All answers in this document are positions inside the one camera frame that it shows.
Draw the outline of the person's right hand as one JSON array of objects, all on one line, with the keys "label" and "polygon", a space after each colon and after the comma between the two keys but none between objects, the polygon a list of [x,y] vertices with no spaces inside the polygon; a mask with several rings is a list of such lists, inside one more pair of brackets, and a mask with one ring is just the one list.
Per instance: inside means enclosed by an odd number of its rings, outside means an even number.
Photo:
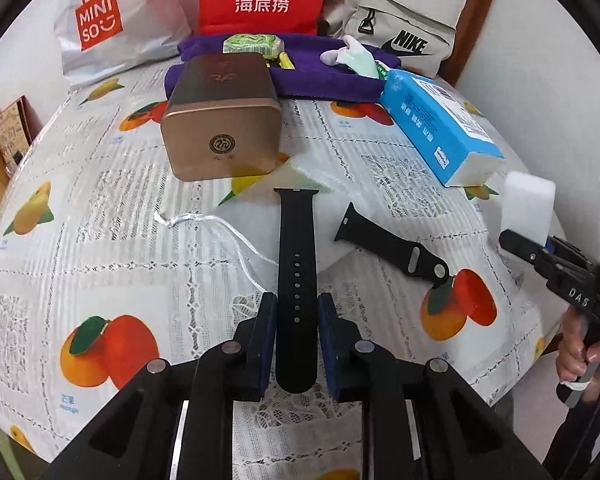
[{"label": "person's right hand", "polygon": [[575,307],[569,307],[562,318],[562,341],[558,346],[556,372],[562,384],[575,382],[582,377],[590,364],[597,364],[588,388],[582,393],[581,400],[595,403],[600,400],[600,341],[586,344],[583,341],[581,316]]}]

